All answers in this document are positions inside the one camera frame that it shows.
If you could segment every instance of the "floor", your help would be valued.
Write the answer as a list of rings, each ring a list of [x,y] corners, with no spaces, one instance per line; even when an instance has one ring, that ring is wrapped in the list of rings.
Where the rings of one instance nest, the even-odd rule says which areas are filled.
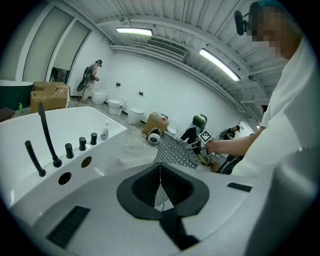
[[[113,174],[119,172],[119,170],[125,170],[131,167],[145,165],[152,163],[157,155],[158,148],[156,145],[152,145],[145,138],[142,137],[143,125],[132,126],[127,123],[127,115],[121,114],[120,116],[109,114],[108,105],[96,105],[90,102],[89,104],[84,104],[79,102],[77,99],[72,98],[70,101],[69,108],[79,108],[79,107],[93,107],[115,120],[119,124],[127,128],[127,133],[125,137],[125,146],[122,152],[122,155],[119,156],[116,163],[107,171],[107,174]],[[22,113],[19,113],[17,110],[14,114],[15,117],[20,117],[28,115],[31,113],[30,107],[26,107],[22,110]],[[209,169],[203,165],[199,165],[197,170],[209,171]]]

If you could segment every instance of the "black faucet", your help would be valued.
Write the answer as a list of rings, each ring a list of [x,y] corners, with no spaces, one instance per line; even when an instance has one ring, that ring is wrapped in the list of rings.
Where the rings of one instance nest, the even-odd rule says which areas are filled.
[[[40,163],[38,162],[38,159],[36,157],[36,154],[34,152],[34,149],[32,148],[32,145],[31,145],[31,142],[30,140],[27,140],[25,143],[25,148],[26,148],[26,151],[28,151],[28,154],[29,154],[29,157],[31,158],[31,161],[33,162],[36,170],[38,171],[39,173],[39,176],[40,177],[43,177],[46,175],[46,171],[44,169],[42,169]]]
[[[47,119],[46,119],[46,114],[44,111],[44,108],[42,106],[42,103],[40,102],[38,105],[38,112],[41,117],[41,122],[42,122],[42,128],[45,136],[46,143],[48,144],[52,160],[53,160],[53,166],[54,167],[60,167],[62,165],[62,161],[58,158],[56,155],[54,146],[52,145],[50,134],[49,134],[49,129],[48,129],[48,124],[47,124]]]

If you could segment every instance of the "hand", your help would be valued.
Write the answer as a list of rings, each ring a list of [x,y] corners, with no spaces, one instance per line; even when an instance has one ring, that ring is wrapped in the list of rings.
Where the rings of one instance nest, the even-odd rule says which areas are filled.
[[[205,144],[205,148],[209,151],[209,153],[215,152],[215,141],[214,140],[209,140]]]

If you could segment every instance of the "white bathtub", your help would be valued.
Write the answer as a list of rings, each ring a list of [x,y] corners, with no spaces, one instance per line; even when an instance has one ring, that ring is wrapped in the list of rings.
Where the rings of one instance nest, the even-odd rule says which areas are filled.
[[[46,111],[46,120],[55,153],[62,166],[53,166],[38,113],[0,123],[0,185],[1,197],[8,208],[15,204],[15,214],[31,224],[37,215],[88,181],[105,175],[117,160],[127,128],[92,107],[75,107]],[[110,121],[109,137],[100,139],[106,120]],[[97,144],[90,145],[91,133],[97,133]],[[79,138],[86,138],[87,149],[79,150]],[[40,177],[25,148],[31,141],[35,155],[46,171]],[[65,144],[71,143],[74,157],[66,157]],[[92,157],[90,165],[82,161]],[[71,173],[65,185],[59,177]]]

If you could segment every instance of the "ceiling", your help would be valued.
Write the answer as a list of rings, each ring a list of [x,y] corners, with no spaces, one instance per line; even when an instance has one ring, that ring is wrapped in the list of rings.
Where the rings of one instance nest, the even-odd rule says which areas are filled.
[[[255,0],[65,0],[92,22],[117,51],[139,55],[198,80],[212,88],[254,123],[263,116],[282,69],[287,63],[267,47],[253,45],[250,37],[237,34],[234,11],[246,14]],[[116,28],[151,29],[145,35],[118,33]],[[165,42],[185,51],[177,57],[153,47],[147,40]],[[204,48],[221,59],[240,77],[233,81],[199,54]],[[248,79],[254,75],[256,81]]]

